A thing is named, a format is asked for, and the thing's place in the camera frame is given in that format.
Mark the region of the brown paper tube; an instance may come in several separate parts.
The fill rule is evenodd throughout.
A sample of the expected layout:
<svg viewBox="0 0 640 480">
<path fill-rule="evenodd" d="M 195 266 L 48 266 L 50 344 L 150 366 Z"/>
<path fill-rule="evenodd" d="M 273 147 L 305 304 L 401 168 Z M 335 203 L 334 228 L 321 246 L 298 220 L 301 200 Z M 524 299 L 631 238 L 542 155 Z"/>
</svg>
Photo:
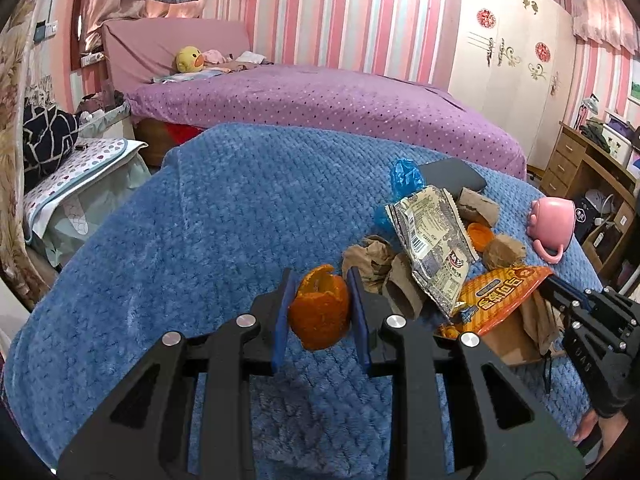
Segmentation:
<svg viewBox="0 0 640 480">
<path fill-rule="evenodd" d="M 416 320 L 426 300 L 425 292 L 412 276 L 411 262 L 403 252 L 393 258 L 382 285 L 382 295 L 395 314 Z"/>
</svg>

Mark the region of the black box under desk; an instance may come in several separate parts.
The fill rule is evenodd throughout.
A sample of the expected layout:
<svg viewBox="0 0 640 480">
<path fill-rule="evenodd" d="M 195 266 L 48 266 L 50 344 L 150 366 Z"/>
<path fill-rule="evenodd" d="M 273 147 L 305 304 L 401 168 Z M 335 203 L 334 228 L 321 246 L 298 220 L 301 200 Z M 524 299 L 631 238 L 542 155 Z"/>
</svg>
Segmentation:
<svg viewBox="0 0 640 480">
<path fill-rule="evenodd" d="M 574 234 L 579 244 L 582 244 L 588 235 L 596 228 L 596 219 L 600 217 L 600 211 L 586 196 L 582 196 L 575 203 L 575 229 Z"/>
</svg>

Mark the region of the blue plastic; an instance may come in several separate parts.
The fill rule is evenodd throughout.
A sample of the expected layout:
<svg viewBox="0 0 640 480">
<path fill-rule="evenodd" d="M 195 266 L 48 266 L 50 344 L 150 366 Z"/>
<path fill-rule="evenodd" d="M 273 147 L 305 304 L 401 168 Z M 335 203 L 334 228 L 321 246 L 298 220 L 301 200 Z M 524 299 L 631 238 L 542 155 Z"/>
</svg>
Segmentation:
<svg viewBox="0 0 640 480">
<path fill-rule="evenodd" d="M 419 166 L 411 159 L 400 158 L 390 167 L 392 202 L 409 197 L 426 188 L 426 180 Z M 386 206 L 380 205 L 374 213 L 375 225 L 384 233 L 393 233 L 394 227 L 386 214 Z"/>
</svg>

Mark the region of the polka dot covered box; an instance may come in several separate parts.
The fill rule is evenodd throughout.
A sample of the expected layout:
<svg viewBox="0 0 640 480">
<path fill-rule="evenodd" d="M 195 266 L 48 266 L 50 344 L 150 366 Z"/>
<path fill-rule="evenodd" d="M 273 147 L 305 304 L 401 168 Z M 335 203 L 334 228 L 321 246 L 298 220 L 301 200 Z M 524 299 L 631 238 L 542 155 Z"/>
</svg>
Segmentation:
<svg viewBox="0 0 640 480">
<path fill-rule="evenodd" d="M 57 268 L 65 266 L 112 212 L 151 177 L 125 138 L 81 139 L 62 166 L 25 195 L 26 244 Z"/>
</svg>

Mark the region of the brown cardboard tube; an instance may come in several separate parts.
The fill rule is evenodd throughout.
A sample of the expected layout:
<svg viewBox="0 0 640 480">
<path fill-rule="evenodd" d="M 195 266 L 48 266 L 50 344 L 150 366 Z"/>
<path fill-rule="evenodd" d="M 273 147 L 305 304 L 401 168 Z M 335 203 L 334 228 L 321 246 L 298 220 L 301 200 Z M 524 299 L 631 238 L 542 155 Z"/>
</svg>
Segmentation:
<svg viewBox="0 0 640 480">
<path fill-rule="evenodd" d="M 460 217 L 469 222 L 475 222 L 493 228 L 499 220 L 500 206 L 469 188 L 462 188 L 457 199 Z"/>
</svg>

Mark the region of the orange snack bag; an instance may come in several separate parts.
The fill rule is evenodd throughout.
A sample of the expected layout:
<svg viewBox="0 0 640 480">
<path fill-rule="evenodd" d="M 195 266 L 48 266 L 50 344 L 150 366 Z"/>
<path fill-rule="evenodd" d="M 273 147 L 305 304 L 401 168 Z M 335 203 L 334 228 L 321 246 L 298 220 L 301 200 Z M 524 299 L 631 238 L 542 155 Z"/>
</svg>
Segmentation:
<svg viewBox="0 0 640 480">
<path fill-rule="evenodd" d="M 512 266 L 489 271 L 465 282 L 449 322 L 438 336 L 457 339 L 463 333 L 484 336 L 521 307 L 553 272 L 548 266 Z"/>
</svg>

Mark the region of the black patterned bag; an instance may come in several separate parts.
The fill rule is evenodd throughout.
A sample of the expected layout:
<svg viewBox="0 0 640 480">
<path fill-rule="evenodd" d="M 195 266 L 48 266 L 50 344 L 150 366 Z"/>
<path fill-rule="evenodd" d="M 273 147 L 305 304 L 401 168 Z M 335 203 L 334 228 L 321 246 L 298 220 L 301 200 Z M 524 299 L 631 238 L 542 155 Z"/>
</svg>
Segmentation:
<svg viewBox="0 0 640 480">
<path fill-rule="evenodd" d="M 73 153 L 79 122 L 74 114 L 25 104 L 23 115 L 24 192 L 54 174 Z"/>
</svg>

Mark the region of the small orange peel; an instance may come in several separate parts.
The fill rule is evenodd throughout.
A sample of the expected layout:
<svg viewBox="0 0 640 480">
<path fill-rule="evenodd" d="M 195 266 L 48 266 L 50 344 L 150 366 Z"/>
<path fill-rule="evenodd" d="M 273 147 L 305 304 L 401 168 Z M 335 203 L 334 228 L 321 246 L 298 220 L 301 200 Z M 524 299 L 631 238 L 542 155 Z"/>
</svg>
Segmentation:
<svg viewBox="0 0 640 480">
<path fill-rule="evenodd" d="M 480 222 L 471 222 L 466 227 L 466 232 L 468 232 L 469 239 L 477 252 L 484 252 L 488 244 L 495 238 L 491 228 Z"/>
</svg>

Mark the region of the brown paper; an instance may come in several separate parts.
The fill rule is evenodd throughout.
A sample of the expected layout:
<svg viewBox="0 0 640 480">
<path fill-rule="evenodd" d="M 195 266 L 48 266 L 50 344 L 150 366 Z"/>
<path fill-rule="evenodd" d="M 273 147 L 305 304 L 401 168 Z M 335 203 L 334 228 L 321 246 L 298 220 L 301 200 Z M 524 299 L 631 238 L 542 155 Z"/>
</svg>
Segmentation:
<svg viewBox="0 0 640 480">
<path fill-rule="evenodd" d="M 347 280 L 348 271 L 357 268 L 367 292 L 379 294 L 392 267 L 396 252 L 383 237 L 369 235 L 358 244 L 350 245 L 342 253 L 342 274 Z"/>
</svg>

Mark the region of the blue fluffy blanket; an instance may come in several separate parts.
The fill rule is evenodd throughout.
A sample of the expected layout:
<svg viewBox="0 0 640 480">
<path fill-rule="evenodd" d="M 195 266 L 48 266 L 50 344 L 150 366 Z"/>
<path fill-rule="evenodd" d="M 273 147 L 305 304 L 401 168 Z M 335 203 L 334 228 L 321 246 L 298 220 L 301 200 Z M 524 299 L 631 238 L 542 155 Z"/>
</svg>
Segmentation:
<svg viewBox="0 0 640 480">
<path fill-rule="evenodd" d="M 378 228 L 390 170 L 445 154 L 306 128 L 224 124 L 169 151 L 162 168 L 66 264 L 14 337 L 3 392 L 47 474 L 82 424 L 164 333 L 216 330 L 285 269 L 337 264 Z M 360 367 L 352 338 L 250 383 L 261 479 L 384 479 L 392 384 Z"/>
</svg>

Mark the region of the orange peel cup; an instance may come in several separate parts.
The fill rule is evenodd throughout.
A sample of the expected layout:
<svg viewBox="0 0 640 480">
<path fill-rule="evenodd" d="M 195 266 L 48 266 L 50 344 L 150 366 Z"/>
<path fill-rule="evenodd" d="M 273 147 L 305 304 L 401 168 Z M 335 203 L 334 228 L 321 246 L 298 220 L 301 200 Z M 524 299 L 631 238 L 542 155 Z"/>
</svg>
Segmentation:
<svg viewBox="0 0 640 480">
<path fill-rule="evenodd" d="M 288 324 L 308 351 L 337 344 L 350 323 L 349 292 L 341 275 L 330 264 L 309 271 L 288 307 Z"/>
</svg>

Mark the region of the tan phone case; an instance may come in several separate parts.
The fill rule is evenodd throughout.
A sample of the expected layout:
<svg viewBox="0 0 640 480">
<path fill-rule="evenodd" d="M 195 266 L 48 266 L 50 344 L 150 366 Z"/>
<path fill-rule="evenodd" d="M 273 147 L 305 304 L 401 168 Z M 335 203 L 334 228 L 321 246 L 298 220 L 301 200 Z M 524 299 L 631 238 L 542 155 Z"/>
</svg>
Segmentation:
<svg viewBox="0 0 640 480">
<path fill-rule="evenodd" d="M 533 292 L 504 321 L 482 336 L 507 366 L 522 366 L 564 356 L 563 320 L 540 292 Z"/>
</svg>

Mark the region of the pink headboard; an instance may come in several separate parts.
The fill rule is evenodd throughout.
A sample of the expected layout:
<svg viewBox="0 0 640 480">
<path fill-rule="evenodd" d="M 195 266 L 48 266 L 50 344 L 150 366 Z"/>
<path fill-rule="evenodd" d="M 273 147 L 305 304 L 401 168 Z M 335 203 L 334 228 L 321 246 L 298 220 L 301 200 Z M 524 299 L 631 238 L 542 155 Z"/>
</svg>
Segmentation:
<svg viewBox="0 0 640 480">
<path fill-rule="evenodd" d="M 233 56 L 250 50 L 243 23 L 211 18 L 111 20 L 101 26 L 101 37 L 108 76 L 124 93 L 172 73 L 175 56 L 184 47 Z"/>
</svg>

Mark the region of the brown paper ball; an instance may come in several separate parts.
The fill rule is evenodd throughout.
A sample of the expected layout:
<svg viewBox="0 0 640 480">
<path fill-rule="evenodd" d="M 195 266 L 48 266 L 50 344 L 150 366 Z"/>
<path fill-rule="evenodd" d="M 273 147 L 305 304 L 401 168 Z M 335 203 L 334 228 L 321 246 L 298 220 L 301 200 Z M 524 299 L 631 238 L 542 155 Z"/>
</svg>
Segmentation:
<svg viewBox="0 0 640 480">
<path fill-rule="evenodd" d="M 506 234 L 496 235 L 483 252 L 483 263 L 489 271 L 519 266 L 525 258 L 525 245 Z"/>
</svg>

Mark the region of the silver snack wrapper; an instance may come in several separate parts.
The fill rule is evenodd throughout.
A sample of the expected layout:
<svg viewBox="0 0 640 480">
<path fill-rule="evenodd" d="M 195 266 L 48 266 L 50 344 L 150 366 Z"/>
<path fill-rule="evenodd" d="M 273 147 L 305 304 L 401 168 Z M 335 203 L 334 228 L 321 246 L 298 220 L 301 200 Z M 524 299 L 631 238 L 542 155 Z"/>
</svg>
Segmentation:
<svg viewBox="0 0 640 480">
<path fill-rule="evenodd" d="M 459 300 L 470 267 L 480 257 L 444 188 L 423 190 L 385 206 L 388 220 L 410 260 L 411 274 L 446 318 L 463 307 Z"/>
</svg>

